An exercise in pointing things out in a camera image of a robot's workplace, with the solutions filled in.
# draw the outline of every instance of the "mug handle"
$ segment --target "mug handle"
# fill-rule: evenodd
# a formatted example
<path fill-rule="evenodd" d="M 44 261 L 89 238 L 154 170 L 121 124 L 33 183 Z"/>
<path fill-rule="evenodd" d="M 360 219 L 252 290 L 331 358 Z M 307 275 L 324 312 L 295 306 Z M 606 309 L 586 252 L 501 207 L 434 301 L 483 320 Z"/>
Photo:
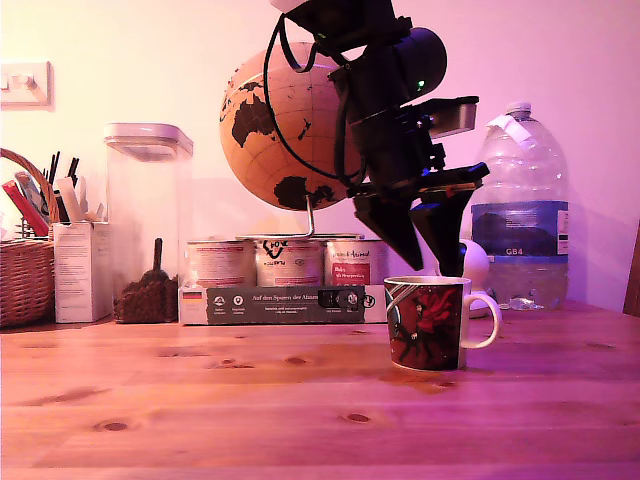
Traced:
<path fill-rule="evenodd" d="M 486 303 L 491 310 L 491 316 L 493 317 L 493 331 L 491 332 L 491 335 L 489 335 L 489 338 L 482 342 L 472 342 L 468 339 L 462 340 L 461 346 L 463 348 L 484 348 L 492 344 L 493 341 L 498 337 L 498 331 L 500 330 L 500 324 L 502 323 L 502 313 L 500 312 L 500 307 L 498 306 L 496 301 L 486 293 L 470 293 L 469 295 L 465 295 L 464 300 L 462 301 L 462 308 L 471 310 L 471 303 L 474 300 L 480 300 Z"/>

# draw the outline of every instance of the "cardboard box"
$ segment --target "cardboard box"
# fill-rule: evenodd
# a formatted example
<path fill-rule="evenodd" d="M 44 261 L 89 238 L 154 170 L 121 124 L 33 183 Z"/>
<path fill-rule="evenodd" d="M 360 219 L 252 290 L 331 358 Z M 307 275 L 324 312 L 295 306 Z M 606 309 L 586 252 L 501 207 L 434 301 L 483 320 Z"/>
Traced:
<path fill-rule="evenodd" d="M 382 285 L 322 287 L 181 287 L 183 325 L 385 323 Z"/>
<path fill-rule="evenodd" d="M 56 322 L 95 322 L 113 312 L 107 223 L 53 226 Z"/>

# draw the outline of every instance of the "wicker basket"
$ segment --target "wicker basket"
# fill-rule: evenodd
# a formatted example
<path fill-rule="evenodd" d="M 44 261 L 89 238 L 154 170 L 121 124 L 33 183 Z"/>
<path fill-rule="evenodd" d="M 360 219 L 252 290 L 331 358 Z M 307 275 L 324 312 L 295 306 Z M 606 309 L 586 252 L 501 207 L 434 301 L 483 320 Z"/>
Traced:
<path fill-rule="evenodd" d="M 26 158 L 5 148 L 0 156 L 23 167 L 40 184 L 49 207 L 51 223 L 60 220 L 53 189 L 44 175 Z M 19 239 L 0 245 L 0 327 L 16 327 L 53 316 L 53 242 Z"/>

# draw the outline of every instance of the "globe stand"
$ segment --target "globe stand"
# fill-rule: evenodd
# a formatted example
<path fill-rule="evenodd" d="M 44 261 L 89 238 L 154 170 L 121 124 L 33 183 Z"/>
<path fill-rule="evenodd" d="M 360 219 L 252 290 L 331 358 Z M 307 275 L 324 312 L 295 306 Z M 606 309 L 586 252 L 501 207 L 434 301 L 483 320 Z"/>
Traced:
<path fill-rule="evenodd" d="M 307 233 L 257 233 L 255 235 L 238 235 L 238 240 L 328 240 L 337 238 L 361 240 L 364 235 L 358 233 L 316 233 L 315 222 L 313 219 L 313 205 L 311 205 L 311 197 L 305 196 L 307 199 L 307 219 L 309 221 L 309 231 Z"/>

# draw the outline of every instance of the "mug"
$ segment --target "mug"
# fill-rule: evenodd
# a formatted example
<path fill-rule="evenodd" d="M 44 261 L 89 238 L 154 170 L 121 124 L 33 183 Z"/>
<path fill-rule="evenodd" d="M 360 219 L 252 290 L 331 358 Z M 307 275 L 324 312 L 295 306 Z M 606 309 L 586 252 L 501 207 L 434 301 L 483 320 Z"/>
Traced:
<path fill-rule="evenodd" d="M 384 280 L 391 360 L 415 370 L 464 367 L 465 350 L 496 339 L 502 315 L 486 293 L 471 292 L 471 280 L 458 277 L 390 277 Z M 493 331 L 482 342 L 467 339 L 471 303 L 487 304 Z"/>

